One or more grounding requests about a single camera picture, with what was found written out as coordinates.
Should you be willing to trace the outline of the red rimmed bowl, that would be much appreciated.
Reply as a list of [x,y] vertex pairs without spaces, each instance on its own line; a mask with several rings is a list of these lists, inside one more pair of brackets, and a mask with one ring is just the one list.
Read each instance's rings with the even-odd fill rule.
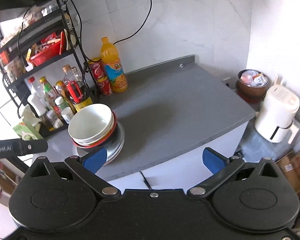
[[116,114],[114,112],[112,112],[112,115],[113,115],[113,124],[111,126],[111,129],[109,129],[107,131],[107,133],[103,137],[101,137],[97,141],[95,141],[93,143],[90,143],[90,144],[87,144],[87,145],[78,144],[73,139],[71,139],[72,143],[75,146],[80,147],[80,148],[93,148],[93,147],[96,147],[96,146],[100,146],[102,143],[104,143],[106,140],[109,139],[109,137],[114,133],[114,131],[115,131],[116,127],[117,127],[117,117],[116,117]]

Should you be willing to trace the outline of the black metal kitchen rack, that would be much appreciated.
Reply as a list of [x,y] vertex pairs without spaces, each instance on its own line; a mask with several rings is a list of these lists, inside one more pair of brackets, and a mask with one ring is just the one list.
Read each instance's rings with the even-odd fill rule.
[[[20,50],[26,52],[30,45],[34,44],[36,41],[41,41],[51,33],[61,33],[61,31],[67,29],[68,26],[66,25],[62,7],[65,7],[65,11],[68,12],[68,2],[72,2],[72,0],[57,0],[57,10],[47,14],[37,22],[34,22],[22,31],[20,35],[12,38],[11,42],[19,42],[21,37],[25,37],[30,34],[30,32],[35,31],[35,34],[19,45]],[[0,98],[5,100],[0,104],[0,139],[12,139],[17,136],[12,128],[12,124],[8,122],[7,118],[12,118],[13,124],[18,122],[18,106],[20,104],[27,104],[27,98],[31,94],[31,90],[27,87],[26,83],[36,72],[41,71],[45,67],[54,64],[69,55],[73,55],[77,67],[81,70],[82,74],[89,72],[87,58],[83,57],[84,61],[81,62],[76,53],[76,48],[79,48],[80,50],[83,49],[78,35],[76,31],[73,30],[67,34],[67,37],[70,37],[71,34],[75,36],[76,44],[71,44],[69,50],[64,49],[61,51],[60,49],[47,49],[31,62],[33,68],[30,71],[25,70],[21,73],[21,76],[14,81],[10,81],[7,73],[4,71],[4,67],[2,67],[0,63]],[[7,51],[7,49],[0,48],[0,54],[5,51]]]

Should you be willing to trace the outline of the grey low side cabinet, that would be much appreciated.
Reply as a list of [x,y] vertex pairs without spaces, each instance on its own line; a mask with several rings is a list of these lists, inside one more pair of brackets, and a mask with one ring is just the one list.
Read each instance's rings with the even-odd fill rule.
[[254,127],[255,119],[250,120],[236,153],[239,153],[246,162],[258,163],[263,157],[279,160],[291,150],[300,150],[300,122],[294,120],[292,129],[279,143],[272,143],[264,139]]

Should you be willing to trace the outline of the white electric cooker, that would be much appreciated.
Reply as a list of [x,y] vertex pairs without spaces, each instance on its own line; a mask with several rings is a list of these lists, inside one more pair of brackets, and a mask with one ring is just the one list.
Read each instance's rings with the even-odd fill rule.
[[256,116],[256,131],[269,142],[281,142],[292,127],[299,107],[296,94],[280,83],[273,84]]

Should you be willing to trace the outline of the copper pot with bags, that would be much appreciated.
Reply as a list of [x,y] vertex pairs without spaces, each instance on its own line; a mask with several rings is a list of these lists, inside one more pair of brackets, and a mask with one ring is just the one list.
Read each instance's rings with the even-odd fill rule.
[[258,70],[245,69],[237,74],[237,94],[248,103],[262,101],[268,87],[268,77]]

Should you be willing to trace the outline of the orange juice bottle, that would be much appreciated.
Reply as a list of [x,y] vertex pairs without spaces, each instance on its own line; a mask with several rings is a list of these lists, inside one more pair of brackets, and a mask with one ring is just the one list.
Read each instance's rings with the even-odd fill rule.
[[101,59],[112,89],[115,93],[122,93],[128,88],[128,83],[119,57],[119,51],[114,44],[110,43],[108,37],[101,38],[101,41]]

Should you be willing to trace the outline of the large white ceramic bowl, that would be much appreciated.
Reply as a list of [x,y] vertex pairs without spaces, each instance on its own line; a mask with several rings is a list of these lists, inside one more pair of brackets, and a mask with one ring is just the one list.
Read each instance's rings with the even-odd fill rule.
[[68,126],[72,140],[82,146],[93,144],[106,135],[114,126],[113,111],[104,104],[84,107],[74,115]]

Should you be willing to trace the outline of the red cola bottle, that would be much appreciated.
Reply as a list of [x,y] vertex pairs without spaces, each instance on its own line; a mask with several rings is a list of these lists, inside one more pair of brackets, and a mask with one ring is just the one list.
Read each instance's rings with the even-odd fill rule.
[[106,71],[104,70],[101,58],[97,57],[92,61],[89,60],[88,64],[101,94],[103,96],[111,95],[113,90],[111,88]]

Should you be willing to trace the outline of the white plate bakery print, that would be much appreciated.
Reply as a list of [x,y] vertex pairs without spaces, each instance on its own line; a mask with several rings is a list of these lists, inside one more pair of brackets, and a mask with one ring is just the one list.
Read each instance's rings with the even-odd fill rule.
[[107,160],[105,165],[111,163],[121,152],[125,143],[125,131],[120,122],[117,123],[117,126],[112,133],[112,135],[101,145],[93,148],[80,148],[78,146],[72,147],[73,155],[78,155],[80,157],[85,156],[91,151],[97,150],[98,148],[105,148],[107,151]]

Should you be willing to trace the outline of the cardboard box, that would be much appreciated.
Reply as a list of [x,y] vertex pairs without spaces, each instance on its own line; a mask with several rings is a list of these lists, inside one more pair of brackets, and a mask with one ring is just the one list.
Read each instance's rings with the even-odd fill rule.
[[300,197],[300,152],[296,154],[290,152],[278,160],[276,164],[279,166],[296,194]]

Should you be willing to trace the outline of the red plastic basket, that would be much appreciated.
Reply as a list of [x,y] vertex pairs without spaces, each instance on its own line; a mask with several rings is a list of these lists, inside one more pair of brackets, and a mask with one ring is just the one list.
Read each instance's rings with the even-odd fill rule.
[[27,61],[34,66],[39,66],[54,56],[59,55],[60,47],[61,36],[53,32],[31,47],[29,50],[30,57]]

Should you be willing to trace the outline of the dark soy sauce bottle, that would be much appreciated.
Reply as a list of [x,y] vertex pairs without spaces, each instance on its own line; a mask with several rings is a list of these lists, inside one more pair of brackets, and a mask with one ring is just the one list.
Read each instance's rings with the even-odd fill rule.
[[63,67],[63,72],[63,83],[76,112],[92,105],[93,101],[89,96],[81,74],[68,64]]

